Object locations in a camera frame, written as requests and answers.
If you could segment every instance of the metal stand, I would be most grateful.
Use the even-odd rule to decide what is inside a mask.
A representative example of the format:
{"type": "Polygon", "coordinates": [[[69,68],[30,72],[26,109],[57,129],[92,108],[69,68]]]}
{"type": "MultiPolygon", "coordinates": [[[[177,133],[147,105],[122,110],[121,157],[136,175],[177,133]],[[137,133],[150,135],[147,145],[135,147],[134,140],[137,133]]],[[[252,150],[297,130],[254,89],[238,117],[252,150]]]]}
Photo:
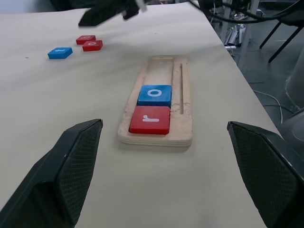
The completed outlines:
{"type": "Polygon", "coordinates": [[[271,63],[272,60],[275,59],[275,57],[280,54],[280,52],[286,47],[287,44],[289,44],[289,42],[295,38],[295,36],[302,30],[302,27],[298,27],[298,29],[287,39],[287,41],[285,41],[285,43],[271,56],[271,58],[269,59],[268,63],[271,63]]]}
{"type": "MultiPolygon", "coordinates": [[[[230,12],[231,12],[231,9],[228,8],[228,7],[225,7],[224,17],[225,17],[225,18],[229,18],[230,12]]],[[[223,21],[222,30],[221,30],[221,32],[220,32],[220,40],[222,41],[222,43],[225,43],[227,29],[228,29],[228,22],[224,22],[224,21],[223,21]]]]}
{"type": "Polygon", "coordinates": [[[260,49],[265,45],[265,43],[269,40],[269,38],[274,34],[274,32],[277,30],[277,28],[281,25],[281,22],[278,22],[277,25],[274,27],[273,30],[269,33],[269,35],[266,37],[266,39],[263,41],[263,43],[260,45],[260,49]]]}
{"type": "MultiPolygon", "coordinates": [[[[258,8],[258,3],[259,3],[259,0],[252,0],[251,1],[251,8],[250,8],[251,13],[253,13],[253,14],[257,13],[256,10],[258,8]]],[[[245,59],[245,55],[246,55],[246,52],[247,52],[249,39],[250,39],[250,36],[251,36],[251,28],[252,28],[252,25],[248,24],[247,29],[245,31],[245,35],[244,35],[244,40],[242,42],[241,53],[240,53],[240,56],[239,56],[238,62],[237,62],[237,66],[240,70],[242,70],[242,68],[243,68],[244,59],[245,59]]]]}

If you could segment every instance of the black cable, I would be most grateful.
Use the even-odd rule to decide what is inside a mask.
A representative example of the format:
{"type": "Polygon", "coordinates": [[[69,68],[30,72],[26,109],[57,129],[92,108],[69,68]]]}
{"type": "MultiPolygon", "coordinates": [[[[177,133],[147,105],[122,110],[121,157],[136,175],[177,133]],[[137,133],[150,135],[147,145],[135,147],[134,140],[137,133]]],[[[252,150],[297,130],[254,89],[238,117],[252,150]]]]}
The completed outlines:
{"type": "Polygon", "coordinates": [[[228,4],[228,3],[222,3],[222,5],[226,6],[226,7],[229,7],[232,10],[241,12],[241,13],[243,13],[243,14],[251,17],[251,18],[258,19],[258,20],[261,20],[261,21],[268,21],[268,20],[280,19],[280,18],[286,17],[287,15],[295,12],[297,10],[298,4],[300,4],[301,1],[303,1],[303,0],[298,0],[296,3],[294,3],[290,7],[286,8],[285,10],[283,10],[283,11],[281,11],[281,12],[279,12],[279,13],[275,14],[274,16],[271,16],[271,17],[260,17],[260,16],[257,16],[255,14],[252,14],[252,13],[248,12],[246,9],[236,9],[236,8],[232,7],[231,4],[228,4]]]}
{"type": "Polygon", "coordinates": [[[188,2],[194,6],[195,8],[197,8],[199,11],[202,11],[205,15],[207,16],[210,16],[210,17],[214,17],[216,19],[219,19],[219,20],[222,20],[222,21],[225,21],[225,22],[229,22],[229,23],[235,23],[235,24],[255,24],[255,23],[259,23],[261,22],[260,20],[245,20],[245,21],[242,21],[242,20],[233,20],[233,19],[227,19],[227,18],[223,18],[223,17],[220,17],[218,15],[213,15],[212,13],[209,12],[208,9],[201,9],[198,5],[196,5],[194,2],[192,2],[191,0],[188,0],[188,2]]]}
{"type": "MultiPolygon", "coordinates": [[[[233,10],[235,11],[239,11],[239,12],[242,12],[244,13],[245,15],[249,16],[249,17],[252,17],[256,20],[247,20],[247,21],[242,21],[242,20],[234,20],[234,19],[227,19],[227,18],[223,18],[223,17],[220,17],[218,15],[213,15],[209,12],[208,9],[201,9],[198,5],[196,5],[194,2],[192,2],[191,0],[188,0],[188,2],[194,6],[195,8],[197,8],[198,10],[202,11],[204,14],[210,16],[210,17],[214,17],[216,19],[219,19],[219,20],[222,20],[222,21],[225,21],[225,22],[229,22],[229,23],[237,23],[237,24],[254,24],[254,23],[259,23],[259,22],[263,22],[263,21],[268,21],[268,20],[275,20],[275,19],[280,19],[282,17],[285,17],[291,13],[293,13],[294,11],[297,10],[297,5],[301,3],[301,1],[303,0],[299,0],[297,1],[296,3],[294,3],[293,5],[291,5],[290,7],[286,8],[285,10],[281,11],[280,13],[272,16],[272,17],[259,17],[255,14],[252,14],[250,12],[248,12],[247,10],[245,9],[234,9],[232,8],[233,10]]],[[[222,3],[223,6],[227,6],[227,7],[232,7],[232,5],[230,4],[227,4],[227,3],[222,3]]]]}
{"type": "Polygon", "coordinates": [[[293,116],[296,116],[296,115],[298,115],[298,114],[300,114],[300,113],[302,113],[302,112],[304,112],[304,108],[302,108],[302,109],[296,111],[296,112],[293,114],[293,116]]]}
{"type": "Polygon", "coordinates": [[[292,114],[294,114],[294,112],[293,111],[291,111],[289,108],[287,108],[287,107],[285,107],[285,106],[282,106],[282,105],[276,105],[276,104],[267,104],[267,105],[263,105],[263,107],[268,107],[268,106],[273,106],[273,107],[281,107],[281,108],[283,108],[283,109],[285,109],[285,110],[287,110],[287,111],[289,111],[290,113],[292,113],[292,114]]]}

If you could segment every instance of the floor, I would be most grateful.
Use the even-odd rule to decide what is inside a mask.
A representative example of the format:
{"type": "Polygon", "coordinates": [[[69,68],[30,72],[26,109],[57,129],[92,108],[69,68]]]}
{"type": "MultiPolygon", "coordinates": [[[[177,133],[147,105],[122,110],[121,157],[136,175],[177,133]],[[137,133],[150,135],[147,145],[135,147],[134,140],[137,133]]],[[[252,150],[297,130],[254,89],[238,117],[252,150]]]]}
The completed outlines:
{"type": "MultiPolygon", "coordinates": [[[[273,11],[264,11],[267,16],[274,14],[273,11]]],[[[270,94],[277,98],[281,105],[295,112],[298,108],[290,101],[285,92],[286,81],[299,58],[304,45],[304,29],[283,49],[272,61],[268,59],[279,49],[286,39],[296,30],[296,27],[281,25],[264,47],[259,50],[259,45],[264,41],[269,32],[275,27],[277,20],[258,23],[253,25],[251,41],[248,46],[242,73],[253,90],[270,94]]],[[[239,49],[234,51],[237,59],[239,49]]],[[[276,101],[266,95],[257,94],[262,105],[276,105],[276,101]]],[[[278,107],[265,107],[268,115],[275,125],[280,125],[280,110],[278,107]]],[[[292,114],[282,109],[283,121],[292,117],[292,114]]]]}
{"type": "Polygon", "coordinates": [[[0,13],[55,11],[49,0],[0,0],[0,13]]]}

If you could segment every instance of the wooden block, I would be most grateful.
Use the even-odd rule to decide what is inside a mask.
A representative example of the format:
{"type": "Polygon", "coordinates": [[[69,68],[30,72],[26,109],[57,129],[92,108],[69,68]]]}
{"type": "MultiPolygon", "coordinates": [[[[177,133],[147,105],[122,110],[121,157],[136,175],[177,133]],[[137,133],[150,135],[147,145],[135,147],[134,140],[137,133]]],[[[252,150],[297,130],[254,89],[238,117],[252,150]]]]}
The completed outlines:
{"type": "Polygon", "coordinates": [[[48,58],[49,59],[64,59],[69,57],[73,53],[73,50],[71,47],[57,47],[51,52],[49,52],[48,58]]]}
{"type": "Polygon", "coordinates": [[[85,44],[87,41],[92,41],[92,40],[96,40],[96,36],[94,36],[94,35],[85,35],[85,36],[80,36],[76,40],[76,43],[78,45],[82,45],[82,44],[85,44]]]}
{"type": "Polygon", "coordinates": [[[153,57],[142,68],[131,92],[118,128],[123,143],[189,146],[192,142],[192,116],[187,60],[180,57],[153,57]],[[167,135],[134,134],[129,132],[133,112],[142,85],[171,85],[171,119],[167,135]]]}
{"type": "Polygon", "coordinates": [[[87,41],[83,46],[83,51],[99,51],[103,47],[102,40],[87,41]]]}

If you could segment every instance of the chair leg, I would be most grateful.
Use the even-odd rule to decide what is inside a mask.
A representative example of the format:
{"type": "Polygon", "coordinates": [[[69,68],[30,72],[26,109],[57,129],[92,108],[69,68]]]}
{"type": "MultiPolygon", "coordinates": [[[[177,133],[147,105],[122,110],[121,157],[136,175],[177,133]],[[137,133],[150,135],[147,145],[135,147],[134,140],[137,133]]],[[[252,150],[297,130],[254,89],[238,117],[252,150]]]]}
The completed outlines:
{"type": "Polygon", "coordinates": [[[269,33],[269,35],[266,37],[266,39],[263,41],[263,43],[260,45],[260,49],[264,46],[264,44],[269,40],[269,38],[274,34],[274,32],[277,30],[277,28],[281,25],[282,23],[279,22],[277,25],[274,27],[274,29],[269,33]]]}
{"type": "Polygon", "coordinates": [[[286,47],[286,45],[302,30],[303,26],[298,27],[297,30],[285,41],[285,43],[271,56],[268,63],[271,63],[272,60],[286,47]]]}

